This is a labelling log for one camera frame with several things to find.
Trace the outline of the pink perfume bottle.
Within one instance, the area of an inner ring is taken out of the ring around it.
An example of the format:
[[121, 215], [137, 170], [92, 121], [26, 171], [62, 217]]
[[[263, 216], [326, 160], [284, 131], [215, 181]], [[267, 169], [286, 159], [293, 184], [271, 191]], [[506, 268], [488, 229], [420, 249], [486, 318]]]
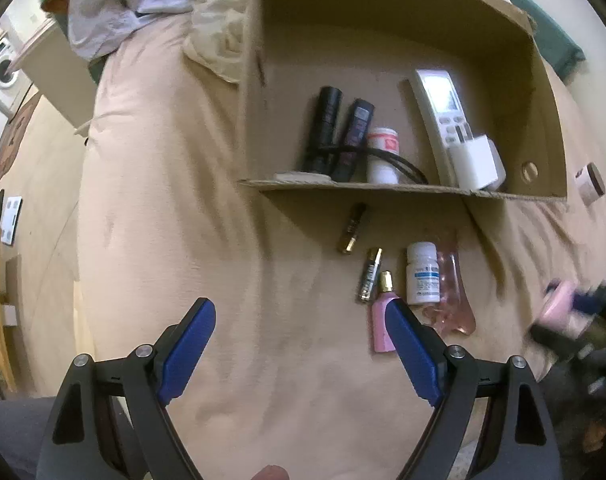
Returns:
[[395, 350], [392, 339], [385, 324], [385, 312], [388, 304], [397, 298], [394, 290], [392, 272], [389, 270], [380, 273], [378, 296], [371, 305], [371, 339], [373, 352], [389, 353]]

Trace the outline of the clear pink plastic package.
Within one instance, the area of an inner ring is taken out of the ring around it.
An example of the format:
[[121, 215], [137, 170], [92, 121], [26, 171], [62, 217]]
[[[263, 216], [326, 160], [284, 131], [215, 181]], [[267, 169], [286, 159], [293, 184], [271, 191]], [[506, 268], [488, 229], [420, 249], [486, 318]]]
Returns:
[[442, 337], [453, 333], [470, 336], [476, 329], [475, 316], [463, 286], [458, 256], [458, 233], [437, 237], [440, 267], [440, 301], [425, 308], [425, 316]]

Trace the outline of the pink foot-shaped pouch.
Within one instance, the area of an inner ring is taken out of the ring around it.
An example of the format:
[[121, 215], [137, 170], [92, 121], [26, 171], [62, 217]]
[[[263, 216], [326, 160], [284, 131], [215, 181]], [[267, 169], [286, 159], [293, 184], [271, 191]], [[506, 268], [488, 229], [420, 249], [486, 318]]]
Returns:
[[547, 330], [577, 339], [591, 323], [591, 317], [574, 309], [577, 287], [573, 282], [554, 281], [545, 291], [542, 311], [536, 323]]

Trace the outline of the white bottle blue label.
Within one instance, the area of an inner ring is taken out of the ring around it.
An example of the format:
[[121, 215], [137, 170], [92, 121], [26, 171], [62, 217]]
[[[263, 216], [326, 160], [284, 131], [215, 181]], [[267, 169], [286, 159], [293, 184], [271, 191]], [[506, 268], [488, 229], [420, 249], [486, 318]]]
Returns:
[[411, 244], [406, 249], [406, 300], [412, 306], [438, 304], [441, 276], [437, 246], [431, 242]]

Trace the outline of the black gold AA battery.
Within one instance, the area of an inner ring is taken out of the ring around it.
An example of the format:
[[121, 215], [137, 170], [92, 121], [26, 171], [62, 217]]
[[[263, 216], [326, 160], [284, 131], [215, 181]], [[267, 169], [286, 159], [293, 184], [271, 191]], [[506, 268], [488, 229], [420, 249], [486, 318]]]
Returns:
[[356, 295], [356, 299], [362, 304], [367, 304], [373, 296], [373, 289], [375, 289], [380, 271], [382, 254], [383, 249], [381, 247], [370, 248], [367, 252]]

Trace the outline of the white bottle red label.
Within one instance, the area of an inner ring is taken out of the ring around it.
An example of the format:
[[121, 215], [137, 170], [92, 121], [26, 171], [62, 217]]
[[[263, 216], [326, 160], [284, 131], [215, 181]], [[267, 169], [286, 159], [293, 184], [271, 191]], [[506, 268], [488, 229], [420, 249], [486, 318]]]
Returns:
[[[399, 154], [399, 135], [391, 128], [372, 128], [367, 133], [367, 146], [380, 152]], [[382, 155], [369, 155], [367, 182], [371, 184], [399, 183], [399, 172]]]

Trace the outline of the white USB charger block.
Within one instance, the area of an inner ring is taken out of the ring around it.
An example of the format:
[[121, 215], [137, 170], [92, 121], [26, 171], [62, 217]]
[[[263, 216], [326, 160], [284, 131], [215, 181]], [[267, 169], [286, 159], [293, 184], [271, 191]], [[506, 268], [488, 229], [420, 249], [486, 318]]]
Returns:
[[468, 191], [497, 191], [507, 174], [494, 141], [483, 134], [447, 149], [457, 184]]

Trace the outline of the black rectangular vape device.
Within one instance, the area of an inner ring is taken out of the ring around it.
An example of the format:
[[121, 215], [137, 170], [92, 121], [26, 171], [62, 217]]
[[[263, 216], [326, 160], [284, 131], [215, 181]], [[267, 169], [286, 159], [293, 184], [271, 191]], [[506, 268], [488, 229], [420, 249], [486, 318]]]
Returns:
[[364, 145], [374, 111], [375, 107], [370, 102], [363, 99], [354, 101], [339, 143], [341, 151], [333, 162], [331, 178], [335, 182], [349, 182], [352, 179], [359, 157], [356, 148]]

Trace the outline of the white air conditioner remote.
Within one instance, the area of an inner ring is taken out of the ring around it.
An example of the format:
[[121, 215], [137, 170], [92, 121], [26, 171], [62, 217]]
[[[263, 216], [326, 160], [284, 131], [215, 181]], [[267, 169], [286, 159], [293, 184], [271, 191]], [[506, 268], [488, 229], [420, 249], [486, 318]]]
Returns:
[[425, 124], [441, 185], [458, 188], [448, 148], [472, 138], [461, 101], [446, 70], [414, 70], [411, 89]]

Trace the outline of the black flashlight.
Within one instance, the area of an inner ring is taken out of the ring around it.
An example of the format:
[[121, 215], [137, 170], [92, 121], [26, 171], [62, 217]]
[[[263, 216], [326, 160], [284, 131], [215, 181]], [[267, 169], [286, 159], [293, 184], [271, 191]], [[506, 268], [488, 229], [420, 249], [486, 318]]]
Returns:
[[329, 165], [327, 147], [332, 146], [341, 100], [340, 89], [330, 86], [320, 88], [303, 159], [304, 172], [327, 174]]

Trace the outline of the beige bed sheet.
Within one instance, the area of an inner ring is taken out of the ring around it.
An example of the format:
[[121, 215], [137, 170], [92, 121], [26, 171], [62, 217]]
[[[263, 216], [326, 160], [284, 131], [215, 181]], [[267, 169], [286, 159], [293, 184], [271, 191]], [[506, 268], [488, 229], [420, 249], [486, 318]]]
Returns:
[[[393, 479], [430, 415], [393, 353], [374, 354], [356, 301], [371, 247], [396, 281], [419, 240], [458, 233], [480, 359], [550, 362], [524, 335], [555, 278], [606, 281], [606, 195], [586, 207], [444, 194], [294, 191], [239, 181], [238, 92], [181, 45], [185, 14], [159, 18], [108, 58], [80, 189], [84, 309], [98, 359], [158, 338], [200, 297], [214, 334], [172, 422], [208, 479], [268, 464], [296, 479]], [[351, 208], [368, 209], [350, 255]]]

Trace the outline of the white bathroom scale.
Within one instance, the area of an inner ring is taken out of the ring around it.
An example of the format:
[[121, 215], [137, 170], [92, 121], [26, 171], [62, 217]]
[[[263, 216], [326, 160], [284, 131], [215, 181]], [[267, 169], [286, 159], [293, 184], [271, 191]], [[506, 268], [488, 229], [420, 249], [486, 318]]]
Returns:
[[5, 200], [2, 218], [0, 218], [0, 241], [7, 246], [14, 244], [22, 202], [21, 196], [10, 196]]

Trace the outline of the beige bedside cabinet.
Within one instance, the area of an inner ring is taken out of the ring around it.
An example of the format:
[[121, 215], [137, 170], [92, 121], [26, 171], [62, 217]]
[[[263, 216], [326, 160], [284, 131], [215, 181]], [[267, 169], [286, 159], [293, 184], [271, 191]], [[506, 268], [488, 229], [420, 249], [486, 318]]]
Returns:
[[94, 117], [97, 84], [82, 58], [70, 48], [55, 20], [49, 18], [16, 54], [10, 72], [21, 70], [49, 103], [87, 137]]

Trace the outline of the teal cushion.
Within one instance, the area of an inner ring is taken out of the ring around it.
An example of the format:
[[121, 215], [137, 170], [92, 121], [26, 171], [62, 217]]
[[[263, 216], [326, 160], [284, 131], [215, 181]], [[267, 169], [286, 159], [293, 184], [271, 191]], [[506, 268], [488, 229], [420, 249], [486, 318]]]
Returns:
[[567, 81], [580, 63], [586, 60], [583, 49], [533, 0], [510, 1], [531, 18], [540, 54], [559, 78]]

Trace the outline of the brown cardboard box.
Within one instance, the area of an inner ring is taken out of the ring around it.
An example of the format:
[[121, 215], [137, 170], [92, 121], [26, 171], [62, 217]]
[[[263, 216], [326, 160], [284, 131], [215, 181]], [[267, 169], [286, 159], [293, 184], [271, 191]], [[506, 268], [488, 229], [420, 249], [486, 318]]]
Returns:
[[441, 190], [411, 79], [419, 68], [452, 76], [476, 134], [495, 143], [507, 171], [503, 200], [568, 196], [562, 129], [528, 16], [504, 0], [249, 0], [243, 32], [239, 134], [245, 184], [272, 190], [300, 169], [321, 88], [342, 93], [338, 122], [356, 100], [373, 125], [399, 134]]

